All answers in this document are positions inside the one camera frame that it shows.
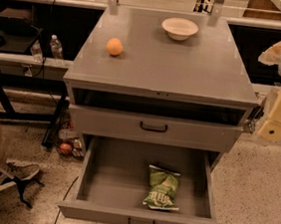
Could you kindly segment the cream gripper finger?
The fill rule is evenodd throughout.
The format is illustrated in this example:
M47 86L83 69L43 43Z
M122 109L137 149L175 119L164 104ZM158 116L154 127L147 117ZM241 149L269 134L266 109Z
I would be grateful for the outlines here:
M281 122L267 119L260 126L257 135L267 141L275 142L281 138Z

